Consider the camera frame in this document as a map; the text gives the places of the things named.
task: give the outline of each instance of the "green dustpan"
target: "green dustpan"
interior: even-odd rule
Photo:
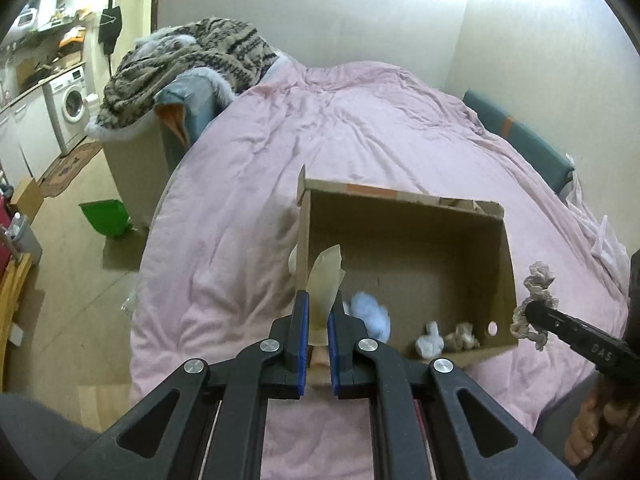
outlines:
[[[101,235],[108,237],[122,236],[132,225],[129,213],[120,200],[100,200],[80,204],[86,219]]]

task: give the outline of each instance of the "gray bin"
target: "gray bin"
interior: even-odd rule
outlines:
[[[16,213],[14,219],[11,220],[7,234],[18,251],[33,255],[33,265],[37,265],[42,256],[42,247],[31,229],[29,219],[25,215]]]

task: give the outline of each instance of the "red object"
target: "red object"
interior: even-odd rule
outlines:
[[[4,207],[4,196],[0,195],[0,225],[4,228],[8,228],[11,225],[11,218]],[[2,242],[0,242],[0,279],[4,276],[4,270],[6,269],[6,264],[9,263],[9,258],[11,257],[11,253],[9,249],[6,248]]]

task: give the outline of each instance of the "cabinet door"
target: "cabinet door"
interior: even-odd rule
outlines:
[[[16,187],[31,173],[22,156],[20,142],[15,136],[15,123],[11,110],[0,115],[0,165],[9,184]]]
[[[49,119],[42,88],[20,99],[12,106],[12,110],[24,158],[33,177],[40,180],[62,153]]]

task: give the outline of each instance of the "blue gripper pad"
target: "blue gripper pad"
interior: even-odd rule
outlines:
[[[326,326],[327,335],[329,336],[329,364],[331,367],[331,388],[334,391],[334,396],[340,393],[340,376],[338,371],[340,370],[340,363],[338,362],[338,341],[335,334],[335,319],[334,311],[329,313],[329,321]]]
[[[302,330],[300,331],[300,348],[298,349],[298,393],[305,394],[306,385],[306,348],[309,343],[309,296],[305,295],[302,305]]]

